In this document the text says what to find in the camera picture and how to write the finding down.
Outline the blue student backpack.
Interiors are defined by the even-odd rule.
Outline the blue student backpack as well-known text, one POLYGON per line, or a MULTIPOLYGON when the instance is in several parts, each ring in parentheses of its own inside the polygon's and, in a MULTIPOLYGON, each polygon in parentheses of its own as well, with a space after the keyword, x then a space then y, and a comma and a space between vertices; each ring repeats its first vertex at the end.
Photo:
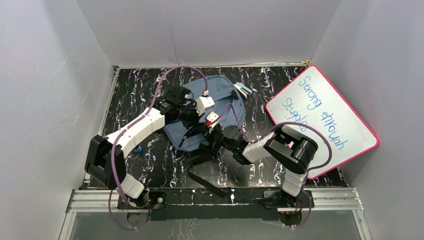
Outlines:
POLYGON ((245 97, 227 77, 214 75, 173 86, 155 106, 165 115, 163 129, 176 150, 203 153, 189 161, 191 168, 221 148, 238 155, 247 145, 242 128, 245 97))

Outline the teal eraser case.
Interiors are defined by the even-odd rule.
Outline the teal eraser case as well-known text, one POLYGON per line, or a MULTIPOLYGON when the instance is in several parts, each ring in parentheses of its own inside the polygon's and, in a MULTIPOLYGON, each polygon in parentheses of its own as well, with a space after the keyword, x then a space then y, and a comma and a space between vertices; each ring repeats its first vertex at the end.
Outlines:
POLYGON ((246 100, 248 97, 250 97, 253 93, 253 91, 248 88, 247 86, 245 86, 243 83, 241 82, 236 82, 234 84, 234 87, 237 89, 237 91, 239 92, 240 96, 246 100))

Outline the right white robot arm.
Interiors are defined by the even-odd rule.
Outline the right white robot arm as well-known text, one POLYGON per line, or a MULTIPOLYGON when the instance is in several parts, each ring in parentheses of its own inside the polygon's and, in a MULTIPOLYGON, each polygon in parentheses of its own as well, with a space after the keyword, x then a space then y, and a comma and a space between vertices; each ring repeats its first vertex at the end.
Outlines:
POLYGON ((295 207, 301 201, 310 163, 319 149, 312 138, 290 128, 287 123, 275 125, 265 136, 253 141, 246 140, 236 125, 224 128, 217 125, 202 131, 212 145, 208 148, 209 152, 224 148, 241 165, 251 165, 260 159, 274 159, 285 168, 280 194, 266 200, 288 207, 295 207))

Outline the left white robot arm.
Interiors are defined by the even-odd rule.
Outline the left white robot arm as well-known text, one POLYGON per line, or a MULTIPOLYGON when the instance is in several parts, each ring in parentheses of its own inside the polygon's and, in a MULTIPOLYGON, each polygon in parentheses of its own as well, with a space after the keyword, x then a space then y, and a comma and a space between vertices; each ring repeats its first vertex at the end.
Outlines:
POLYGON ((136 119, 119 130, 101 136, 89 143, 84 170, 109 190, 117 190, 122 200, 134 207, 144 208, 149 203, 148 189, 127 172, 126 158, 132 150, 154 132, 176 121, 193 124, 204 115, 210 103, 209 91, 195 97, 192 90, 175 85, 163 95, 154 95, 150 106, 136 119))

